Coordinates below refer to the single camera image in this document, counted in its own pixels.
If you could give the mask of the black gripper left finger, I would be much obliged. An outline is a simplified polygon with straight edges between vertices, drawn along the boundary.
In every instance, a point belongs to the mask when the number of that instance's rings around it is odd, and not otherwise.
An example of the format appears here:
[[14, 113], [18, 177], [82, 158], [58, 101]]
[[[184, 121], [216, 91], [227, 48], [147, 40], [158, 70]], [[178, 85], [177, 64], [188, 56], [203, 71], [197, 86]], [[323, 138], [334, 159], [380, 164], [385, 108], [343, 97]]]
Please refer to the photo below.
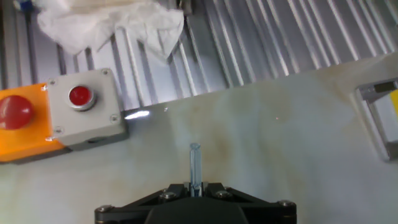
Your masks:
[[168, 202], [189, 197], [189, 187], [190, 184], [188, 182], [170, 184], [165, 189], [156, 191], [122, 207], [102, 205], [95, 209], [95, 223], [145, 223], [149, 213], [154, 208]]

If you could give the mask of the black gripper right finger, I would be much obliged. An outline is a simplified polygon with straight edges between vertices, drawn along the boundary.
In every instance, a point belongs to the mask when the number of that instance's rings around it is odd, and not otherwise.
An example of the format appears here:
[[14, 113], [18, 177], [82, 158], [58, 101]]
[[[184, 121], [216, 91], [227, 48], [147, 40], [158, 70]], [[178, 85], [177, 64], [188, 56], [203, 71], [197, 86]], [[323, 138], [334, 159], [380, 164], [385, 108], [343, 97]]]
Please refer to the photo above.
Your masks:
[[267, 202], [252, 195], [246, 194], [222, 183], [202, 183], [202, 196], [224, 202], [221, 208], [234, 206], [242, 212], [248, 223], [287, 223], [297, 222], [297, 206], [290, 200]]

